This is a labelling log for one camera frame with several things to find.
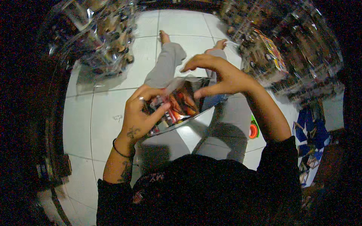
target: forearm tattoo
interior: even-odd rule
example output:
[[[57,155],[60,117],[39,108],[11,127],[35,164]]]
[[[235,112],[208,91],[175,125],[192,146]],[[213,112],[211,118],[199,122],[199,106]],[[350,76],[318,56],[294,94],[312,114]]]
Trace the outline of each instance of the forearm tattoo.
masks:
[[[129,132],[127,133],[127,137],[134,139],[135,135],[137,134],[137,132],[141,131],[139,128],[134,128],[134,126],[132,126],[132,128],[130,128]]]
[[[120,183],[129,183],[132,179],[132,163],[129,161],[124,161],[122,164],[125,166],[121,174],[121,178],[118,180]]]

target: black bracelet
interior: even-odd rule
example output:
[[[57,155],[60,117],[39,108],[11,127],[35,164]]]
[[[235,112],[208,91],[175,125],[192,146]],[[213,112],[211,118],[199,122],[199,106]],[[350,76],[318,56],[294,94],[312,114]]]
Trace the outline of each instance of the black bracelet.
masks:
[[[114,146],[114,142],[115,142],[116,139],[117,139],[117,138],[115,138],[115,139],[113,140],[113,148],[115,149],[115,151],[116,151],[118,154],[120,154],[122,157],[125,157],[125,158],[133,158],[134,155],[125,156],[125,155],[122,155],[122,154],[116,149],[116,147]]]

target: white tile floor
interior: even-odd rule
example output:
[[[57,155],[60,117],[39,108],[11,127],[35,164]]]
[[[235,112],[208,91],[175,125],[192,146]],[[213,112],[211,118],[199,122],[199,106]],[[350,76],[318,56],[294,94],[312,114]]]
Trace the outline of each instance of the white tile floor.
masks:
[[[156,10],[143,12],[137,21],[138,31],[132,52],[135,62],[127,69],[127,79],[108,80],[102,87],[83,89],[76,85],[77,69],[74,69],[67,90],[63,119],[64,152],[70,155],[72,175],[61,188],[64,195],[60,199],[69,220],[74,225],[95,225],[97,210],[97,183],[102,178],[105,162],[111,150],[112,140],[118,135],[123,122],[126,100],[136,88],[143,84],[147,73],[155,66],[161,51],[158,31],[165,30],[171,41],[179,43],[187,53],[183,65],[195,54],[212,48],[219,39],[228,38],[226,27],[211,14],[182,10]],[[236,52],[236,44],[228,42],[225,49],[228,60],[240,68],[241,58]],[[183,76],[178,70],[175,76]],[[206,72],[197,69],[194,76],[204,77]],[[292,104],[276,101],[292,128],[298,111]],[[209,125],[213,110],[203,113],[189,123],[176,129],[190,151],[202,137],[202,131]],[[263,137],[249,140],[244,164],[253,170],[259,165],[260,156],[266,143]],[[49,194],[43,194],[43,204],[47,214],[59,221],[60,217]]]

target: gray sweatpants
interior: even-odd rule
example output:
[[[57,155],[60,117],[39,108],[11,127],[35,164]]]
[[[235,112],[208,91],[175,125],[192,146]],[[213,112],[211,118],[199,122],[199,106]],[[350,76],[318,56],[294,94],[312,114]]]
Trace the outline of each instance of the gray sweatpants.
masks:
[[[209,54],[227,59],[223,50],[214,50]],[[168,81],[174,78],[176,67],[181,65],[185,58],[186,53],[179,44],[164,44],[156,66],[147,75],[144,83],[155,88],[166,87]],[[216,72],[208,69],[206,72],[207,76],[212,78],[210,85],[216,84]],[[242,94],[229,96],[227,102],[215,107],[206,136],[195,147],[193,154],[214,159],[233,159],[242,163],[250,122],[251,110],[246,98]],[[145,167],[160,167],[190,153],[176,130],[148,138],[139,147],[143,162],[149,159],[146,160],[149,166],[144,166],[143,171],[147,171]]]

